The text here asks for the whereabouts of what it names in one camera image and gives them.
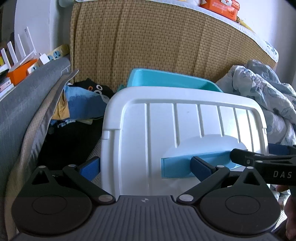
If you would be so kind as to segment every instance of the white cross symbol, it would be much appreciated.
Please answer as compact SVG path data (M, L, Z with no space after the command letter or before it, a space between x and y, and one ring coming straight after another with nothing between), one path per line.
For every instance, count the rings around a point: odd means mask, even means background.
M148 198L143 198L141 201L142 201L142 202L148 202L149 199L148 199Z

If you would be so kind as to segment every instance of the white fabric trim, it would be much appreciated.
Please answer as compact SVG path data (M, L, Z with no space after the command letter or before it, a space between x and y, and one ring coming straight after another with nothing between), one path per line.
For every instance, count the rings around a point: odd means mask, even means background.
M89 2L89 1L99 1L99 0L76 0L76 1L77 2ZM192 5L192 4L183 2L183 1L178 1L178 0L145 0L145 1L152 1L152 2L165 3L165 4L175 5L175 6L179 6L179 7L184 7L184 8L188 8L188 9L192 9L192 10L204 13L204 14L211 16L215 19L218 19L218 20L234 27L238 31L247 35L249 38L253 39L259 45L259 47L261 47L261 49L263 49L263 51L266 52L269 55L269 57L271 57L276 63L279 61L279 53L267 41L261 39L258 35L256 35L252 31L250 31L249 29L245 28L244 26L242 26L242 25L240 25L240 24L238 24L238 23L236 23L236 22L234 22L234 21L232 21L220 14L217 14L215 12L209 11L209 10L204 9L202 7L195 6L195 5Z

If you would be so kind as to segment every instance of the woven bamboo mat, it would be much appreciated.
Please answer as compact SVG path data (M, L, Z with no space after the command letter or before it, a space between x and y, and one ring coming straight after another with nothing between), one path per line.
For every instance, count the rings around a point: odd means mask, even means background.
M232 65L275 62L252 39L213 17L141 0L74 4L70 26L74 81L116 90L133 68L171 71L216 82Z

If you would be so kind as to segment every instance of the floral blanket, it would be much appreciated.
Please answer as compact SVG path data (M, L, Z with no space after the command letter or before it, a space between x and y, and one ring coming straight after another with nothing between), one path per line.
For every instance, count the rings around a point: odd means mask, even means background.
M296 144L296 92L281 83L272 68L250 60L245 67L232 66L216 84L225 93L251 98L261 106L269 143Z

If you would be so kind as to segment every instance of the orange box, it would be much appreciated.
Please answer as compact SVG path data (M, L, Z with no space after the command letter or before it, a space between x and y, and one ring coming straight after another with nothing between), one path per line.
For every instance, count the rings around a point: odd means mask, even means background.
M201 4L200 7L218 13L233 21L237 20L239 3L235 0L206 0L207 3Z
M34 63L37 62L37 59L33 59L22 66L18 67L14 71L8 72L6 77L9 77L11 83L16 86L19 82L24 80L27 77L27 69Z

